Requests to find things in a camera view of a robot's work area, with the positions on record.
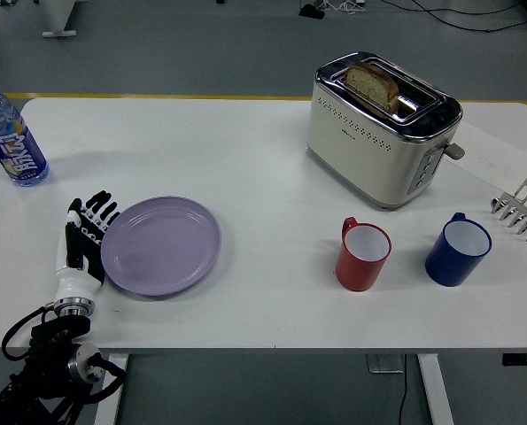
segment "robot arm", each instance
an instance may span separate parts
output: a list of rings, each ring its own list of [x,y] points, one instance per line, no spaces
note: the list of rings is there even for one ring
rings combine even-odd
[[[1,425],[75,423],[84,405],[102,401],[123,384],[125,371],[104,360],[94,344],[73,342],[89,332],[94,298],[104,283],[100,244],[105,230],[118,215],[113,213],[117,206],[114,202],[100,212],[110,198],[111,194],[101,191],[85,205],[80,199],[71,203],[58,244],[55,301],[19,321],[3,339],[4,356],[12,361],[24,359],[25,366],[18,375],[11,375],[11,383],[0,392]],[[57,318],[47,321],[46,315],[51,311]],[[41,316],[41,324],[32,328],[28,350],[12,356],[7,344],[37,316]],[[90,394],[104,370],[115,379],[107,388]],[[49,412],[41,398],[62,401]]]

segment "white toaster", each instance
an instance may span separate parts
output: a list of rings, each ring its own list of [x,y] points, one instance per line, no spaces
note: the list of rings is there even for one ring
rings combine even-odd
[[[382,68],[399,87],[393,115],[345,84],[359,62]],[[307,144],[318,158],[382,208],[395,209],[426,189],[451,143],[460,104],[430,84],[372,53],[357,52],[322,66],[315,75]]]

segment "toaster lever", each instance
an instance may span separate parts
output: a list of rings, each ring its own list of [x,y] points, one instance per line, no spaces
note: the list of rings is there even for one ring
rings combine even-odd
[[[462,149],[460,146],[458,146],[456,143],[449,144],[446,149],[444,149],[444,153],[452,158],[454,161],[462,158],[464,154],[466,153],[464,149]]]

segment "water bottle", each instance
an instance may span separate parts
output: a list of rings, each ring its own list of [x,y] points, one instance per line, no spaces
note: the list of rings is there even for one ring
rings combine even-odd
[[[0,163],[19,186],[35,186],[49,175],[49,164],[23,117],[1,93]]]

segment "bread slice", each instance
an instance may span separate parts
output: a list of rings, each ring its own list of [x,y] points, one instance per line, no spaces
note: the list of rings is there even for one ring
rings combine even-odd
[[[397,112],[399,87],[383,69],[367,63],[356,64],[346,70],[345,84],[388,113]]]

